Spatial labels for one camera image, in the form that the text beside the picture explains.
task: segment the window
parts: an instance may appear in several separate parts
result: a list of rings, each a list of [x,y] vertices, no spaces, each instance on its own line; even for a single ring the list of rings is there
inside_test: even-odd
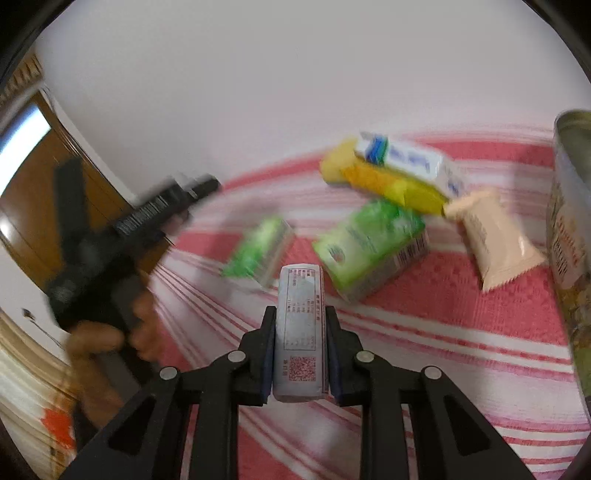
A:
[[[0,141],[0,196],[33,148],[51,127],[38,106],[30,105]]]

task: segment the pink and white striped cloth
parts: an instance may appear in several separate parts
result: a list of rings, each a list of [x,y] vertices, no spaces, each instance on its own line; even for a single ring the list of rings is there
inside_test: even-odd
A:
[[[509,213],[545,250],[553,176],[551,132],[454,133],[418,138],[461,162],[472,188],[495,186]],[[197,212],[152,277],[167,344],[164,365],[203,367],[257,328],[277,289],[244,290],[220,269],[244,230],[279,213],[296,240],[284,264],[317,263],[311,241],[366,197],[330,187],[321,154],[229,182]],[[364,348],[419,371],[438,365],[497,428],[539,480],[558,479],[591,430],[579,395],[548,266],[482,294],[455,224],[426,219],[432,251],[363,304],[344,302],[326,279],[326,303]],[[408,427],[411,471],[412,431]],[[361,418],[331,399],[242,408],[243,480],[353,480],[359,475]]]

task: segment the food package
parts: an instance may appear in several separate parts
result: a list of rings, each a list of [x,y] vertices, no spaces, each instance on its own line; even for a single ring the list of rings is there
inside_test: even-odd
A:
[[[503,210],[496,190],[471,192],[444,210],[447,218],[464,223],[482,276],[482,291],[499,287],[545,261]]]
[[[326,183],[350,184],[367,190],[419,213],[442,215],[447,199],[434,187],[408,175],[375,167],[355,154],[355,138],[345,140],[320,162],[320,173]]]
[[[447,199],[426,183],[364,162],[346,167],[342,173],[354,188],[377,193],[418,213],[443,215]]]
[[[383,135],[362,134],[355,153],[378,167],[401,171],[436,188],[448,199],[466,193],[466,174],[445,153]]]
[[[322,268],[285,265],[279,275],[273,396],[305,402],[328,393]]]
[[[349,138],[338,147],[328,152],[320,161],[320,174],[326,183],[346,184],[347,179],[343,176],[343,168],[354,164],[363,163],[363,160],[355,155],[356,138]]]
[[[267,288],[293,238],[294,232],[283,218],[273,216],[263,220],[234,250],[222,276],[240,284],[256,282]]]
[[[554,182],[547,216],[554,277],[581,392],[591,412],[591,113],[556,119]]]
[[[380,199],[322,235],[313,248],[339,294],[357,301],[425,255],[428,240],[420,216]]]

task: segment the yellow snack package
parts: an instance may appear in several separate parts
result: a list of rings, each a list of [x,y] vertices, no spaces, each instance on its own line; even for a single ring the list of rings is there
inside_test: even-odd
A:
[[[447,199],[421,181],[364,161],[344,166],[341,173],[352,187],[377,193],[419,213],[443,215]]]
[[[320,174],[326,183],[348,183],[341,170],[355,164],[365,163],[355,155],[356,138],[348,138],[332,149],[320,162]]]

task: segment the nutrition label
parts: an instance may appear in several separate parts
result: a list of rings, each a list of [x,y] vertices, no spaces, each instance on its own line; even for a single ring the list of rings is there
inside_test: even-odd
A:
[[[320,289],[316,272],[293,268],[288,273],[285,299],[285,350],[316,350],[316,322],[320,321]]]

